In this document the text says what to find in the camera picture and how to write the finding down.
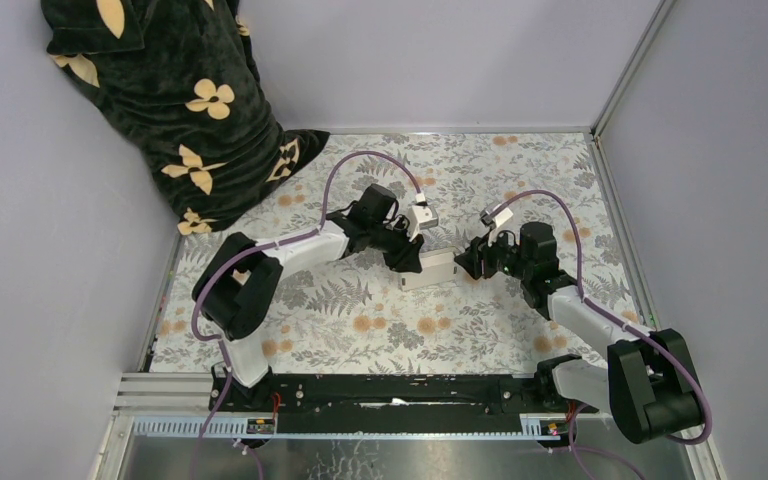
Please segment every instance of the gray wall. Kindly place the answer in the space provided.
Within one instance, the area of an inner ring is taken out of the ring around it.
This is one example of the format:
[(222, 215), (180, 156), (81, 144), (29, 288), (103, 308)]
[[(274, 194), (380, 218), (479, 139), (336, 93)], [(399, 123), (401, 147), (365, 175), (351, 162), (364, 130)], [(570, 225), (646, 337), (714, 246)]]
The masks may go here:
[(679, 1), (604, 143), (729, 478), (768, 478), (768, 2)]
[(175, 221), (137, 151), (0, 5), (0, 480), (86, 478)]
[(657, 0), (243, 1), (288, 127), (586, 126)]

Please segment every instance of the black floral fabric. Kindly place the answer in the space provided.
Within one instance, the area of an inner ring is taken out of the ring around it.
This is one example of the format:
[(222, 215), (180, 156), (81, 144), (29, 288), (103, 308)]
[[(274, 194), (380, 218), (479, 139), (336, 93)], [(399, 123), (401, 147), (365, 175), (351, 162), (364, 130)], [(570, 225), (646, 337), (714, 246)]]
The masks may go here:
[(231, 226), (322, 151), (284, 131), (239, 0), (42, 0), (47, 52), (135, 143), (182, 234)]

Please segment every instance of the floral tablecloth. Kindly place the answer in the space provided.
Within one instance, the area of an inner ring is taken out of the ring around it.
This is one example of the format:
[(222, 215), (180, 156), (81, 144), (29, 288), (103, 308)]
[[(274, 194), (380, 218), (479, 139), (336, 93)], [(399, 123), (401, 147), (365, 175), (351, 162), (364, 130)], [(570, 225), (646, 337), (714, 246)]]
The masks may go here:
[[(589, 295), (637, 321), (617, 240), (582, 134), (334, 135), (320, 158), (290, 179), (226, 232), (191, 235), (174, 269), (160, 312), (153, 372), (204, 372), (221, 360), (215, 342), (189, 331), (193, 284), (232, 232), (252, 238), (307, 229), (320, 214), (325, 179), (343, 156), (376, 150), (403, 161), (419, 177), (439, 213), (426, 249), (464, 247), (482, 235), (478, 213), (531, 188), (568, 203), (584, 242)], [(413, 201), (396, 167), (358, 157), (337, 175), (331, 210), (347, 206), (371, 183)], [(575, 273), (575, 244), (560, 207), (528, 197), (512, 206), (511, 229), (529, 220), (555, 227), (561, 265)], [(204, 332), (214, 331), (202, 319)], [(366, 251), (300, 272), (279, 285), (261, 326), (263, 352), (276, 372), (293, 373), (531, 373), (540, 360), (598, 355), (577, 337), (529, 309), (516, 280), (501, 274), (402, 292), (381, 253)]]

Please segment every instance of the purple cable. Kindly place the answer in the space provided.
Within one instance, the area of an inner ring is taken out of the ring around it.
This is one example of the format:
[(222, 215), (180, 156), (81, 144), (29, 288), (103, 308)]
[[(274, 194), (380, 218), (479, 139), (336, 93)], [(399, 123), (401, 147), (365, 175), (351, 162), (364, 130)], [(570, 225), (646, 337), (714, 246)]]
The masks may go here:
[(263, 480), (266, 475), (263, 472), (263, 462), (260, 461), (260, 457), (257, 455), (257, 452), (254, 451), (253, 448), (249, 447), (243, 447), (246, 452), (250, 453), (252, 457), (254, 457), (254, 463), (257, 464), (257, 478), (260, 480)]
[[(231, 267), (237, 264), (240, 260), (243, 258), (252, 255), (257, 252), (262, 252), (264, 250), (268, 250), (270, 248), (275, 248), (280, 245), (291, 245), (296, 242), (300, 242), (302, 240), (307, 240), (308, 238), (315, 237), (316, 235), (319, 235), (320, 229), (325, 225), (325, 217), (328, 215), (328, 194), (331, 192), (331, 182), (334, 180), (334, 176), (337, 174), (337, 170), (340, 169), (346, 162), (351, 160), (354, 157), (360, 156), (360, 155), (370, 155), (382, 158), (384, 160), (387, 160), (400, 169), (404, 171), (408, 177), (410, 178), (411, 182), (413, 183), (414, 188), (416, 189), (417, 193), (422, 193), (422, 189), (420, 188), (419, 182), (416, 180), (416, 177), (413, 176), (413, 174), (410, 172), (410, 170), (407, 169), (404, 165), (402, 165), (398, 160), (395, 158), (379, 152), (373, 152), (371, 150), (363, 150), (360, 152), (354, 152), (352, 154), (346, 155), (343, 157), (342, 160), (337, 162), (336, 165), (334, 165), (334, 168), (331, 169), (331, 173), (328, 175), (328, 180), (325, 182), (325, 192), (323, 194), (322, 198), (322, 217), (319, 220), (319, 226), (318, 228), (315, 228), (307, 233), (303, 233), (301, 235), (296, 235), (295, 237), (291, 237), (285, 240), (274, 241), (265, 243), (263, 245), (256, 245), (252, 248), (249, 248), (247, 250), (244, 250), (237, 255), (234, 255), (229, 259), (227, 262), (222, 264), (221, 267), (219, 267), (216, 272), (213, 273), (213, 275), (207, 280), (207, 283), (205, 283), (204, 287), (201, 289), (201, 292), (199, 292), (198, 297), (196, 298), (196, 304), (195, 307), (193, 307), (193, 315), (190, 318), (190, 330), (193, 332), (193, 336), (201, 340), (202, 342), (208, 342), (210, 340), (222, 340), (222, 335), (220, 334), (214, 334), (214, 335), (204, 335), (198, 330), (198, 316), (201, 313), (202, 307), (204, 306), (204, 301), (207, 298), (208, 293), (210, 293), (210, 290), (213, 288), (214, 285), (216, 285), (216, 282), (219, 281), (219, 279), (222, 277), (222, 275), (225, 274)], [(228, 395), (228, 391), (231, 389), (231, 383), (233, 383), (234, 378), (234, 372), (230, 371), (231, 369), (231, 358), (228, 356), (228, 350), (225, 347), (225, 343), (220, 341), (219, 342), (219, 351), (222, 353), (222, 360), (225, 362), (225, 365), (228, 366), (229, 372), (228, 372), (228, 378), (225, 380), (225, 385), (222, 387), (222, 392), (219, 394), (219, 396), (216, 398), (216, 402), (213, 405), (213, 408), (210, 410), (210, 413), (208, 413), (207, 418), (204, 420), (204, 423), (202, 424), (201, 428), (199, 429), (199, 435), (198, 438), (196, 438), (196, 445), (193, 447), (193, 457), (190, 461), (190, 478), (195, 478), (195, 471), (196, 471), (196, 465), (198, 464), (198, 449), (199, 445), (201, 444), (202, 439), (204, 438), (205, 432), (207, 432), (207, 427), (210, 425), (211, 420), (213, 420), (213, 417), (216, 415), (216, 412), (219, 411), (219, 407), (222, 405), (222, 402), (225, 401), (225, 396)], [(263, 466), (260, 464), (260, 459), (257, 457), (256, 454), (254, 454), (255, 459), (258, 462), (258, 472), (260, 473), (260, 478), (263, 479)]]
[(331, 191), (331, 182), (334, 180), (334, 176), (337, 175), (337, 170), (339, 170), (344, 163), (348, 162), (349, 160), (355, 157), (359, 157), (361, 155), (370, 155), (373, 157), (379, 157), (401, 168), (402, 171), (407, 174), (408, 178), (410, 178), (411, 183), (413, 183), (413, 188), (416, 189), (416, 193), (422, 193), (422, 187), (419, 185), (419, 182), (416, 180), (416, 177), (413, 176), (413, 174), (410, 172), (410, 170), (407, 169), (407, 167), (402, 165), (401, 162), (399, 162), (395, 158), (385, 153), (373, 152), (372, 150), (361, 150), (359, 152), (350, 153), (345, 157), (343, 157), (342, 160), (337, 162), (337, 165), (334, 165), (334, 168), (331, 169), (331, 173), (328, 175), (328, 180), (325, 182), (325, 195), (324, 195), (324, 198), (322, 199), (322, 218), (319, 219), (320, 227), (325, 225), (325, 216), (328, 215), (328, 192)]
[(708, 403), (708, 399), (705, 398), (705, 394), (702, 393), (702, 387), (699, 386), (699, 382), (696, 381), (695, 378), (693, 378), (692, 375), (690, 375), (690, 372), (687, 371), (686, 368), (684, 368), (684, 365), (681, 364), (681, 362), (678, 361), (670, 352), (668, 352), (664, 347), (660, 346), (656, 341), (649, 338), (648, 335), (645, 335), (640, 330), (631, 327), (628, 322), (625, 322), (621, 320), (619, 317), (614, 315), (613, 313), (605, 310), (598, 304), (596, 304), (594, 301), (590, 300), (584, 295), (584, 276), (582, 274), (582, 271), (584, 270), (584, 255), (582, 253), (581, 248), (581, 236), (578, 233), (578, 227), (575, 224), (575, 219), (572, 216), (572, 212), (570, 211), (569, 207), (564, 203), (563, 200), (561, 200), (560, 197), (555, 195), (554, 193), (547, 191), (547, 190), (526, 190), (522, 193), (518, 193), (517, 195), (514, 195), (510, 200), (505, 201), (498, 207), (496, 207), (495, 210), (490, 214), (490, 216), (495, 216), (508, 206), (510, 204), (514, 203), (515, 201), (519, 200), (522, 197), (526, 197), (528, 195), (546, 195), (549, 197), (552, 197), (555, 202), (558, 203), (558, 205), (561, 206), (564, 213), (567, 216), (567, 220), (569, 220), (570, 226), (572, 227), (572, 234), (573, 237), (575, 237), (575, 253), (576, 253), (576, 278), (578, 280), (578, 296), (581, 297), (581, 301), (587, 305), (588, 307), (592, 308), (593, 310), (596, 310), (600, 315), (605, 317), (608, 321), (613, 323), (614, 325), (617, 325), (620, 327), (623, 331), (631, 332), (632, 335), (639, 338), (640, 340), (643, 340), (647, 345), (654, 348), (658, 351), (670, 364), (675, 367), (676, 370), (687, 380), (687, 383), (690, 384), (690, 388), (693, 390), (693, 393), (696, 395), (696, 398), (699, 399), (699, 403), (702, 404), (702, 416), (704, 418), (705, 426), (702, 428), (702, 433), (699, 434), (696, 438), (689, 438), (684, 439), (675, 435), (667, 435), (667, 438), (670, 440), (680, 443), (682, 445), (699, 445), (700, 443), (704, 442), (708, 439), (709, 436), (711, 436), (711, 430), (713, 429), (713, 420), (711, 418), (711, 405)]
[(569, 438), (570, 438), (570, 446), (569, 446), (569, 452), (572, 452), (573, 456), (575, 457), (575, 461), (578, 462), (578, 466), (581, 467), (581, 470), (584, 471), (584, 474), (590, 478), (590, 480), (596, 480), (596, 477), (593, 476), (592, 473), (590, 473), (590, 470), (587, 469), (587, 467), (584, 466), (584, 462), (581, 460), (581, 456), (578, 454), (578, 452), (587, 452), (587, 453), (593, 453), (596, 455), (601, 455), (606, 458), (610, 458), (611, 460), (616, 460), (626, 467), (628, 467), (632, 472), (634, 472), (635, 475), (637, 475), (640, 480), (646, 480), (646, 477), (643, 475), (643, 472), (640, 471), (639, 468), (637, 468), (633, 463), (629, 462), (628, 460), (624, 459), (623, 457), (611, 453), (607, 450), (602, 450), (600, 448), (592, 448), (592, 447), (579, 447), (577, 446), (576, 438), (575, 436), (575, 427), (576, 422), (578, 421), (578, 414), (581, 413), (582, 410), (587, 408), (586, 404), (579, 405), (578, 408), (575, 409), (575, 412), (573, 412), (572, 417), (570, 418), (570, 424), (569, 424)]
[(493, 210), (493, 213), (490, 214), (491, 217), (495, 217), (499, 212), (502, 210), (508, 208), (512, 203), (516, 202), (522, 197), (527, 197), (529, 195), (546, 195), (547, 197), (552, 197), (555, 202), (558, 203), (558, 205), (561, 206), (561, 209), (563, 209), (564, 213), (567, 216), (567, 220), (569, 220), (570, 225), (572, 225), (572, 233), (573, 237), (575, 237), (575, 251), (577, 252), (577, 262), (575, 266), (575, 276), (579, 279), (578, 282), (578, 296), (584, 298), (584, 284), (581, 282), (582, 277), (582, 270), (584, 269), (584, 258), (581, 255), (581, 237), (578, 235), (578, 227), (575, 225), (575, 219), (572, 217), (572, 212), (570, 211), (569, 207), (567, 207), (567, 204), (564, 203), (563, 200), (561, 200), (561, 197), (555, 195), (554, 193), (548, 191), (548, 190), (526, 190), (524, 192), (518, 193), (511, 197), (510, 200), (505, 201), (498, 207), (496, 207), (495, 210)]

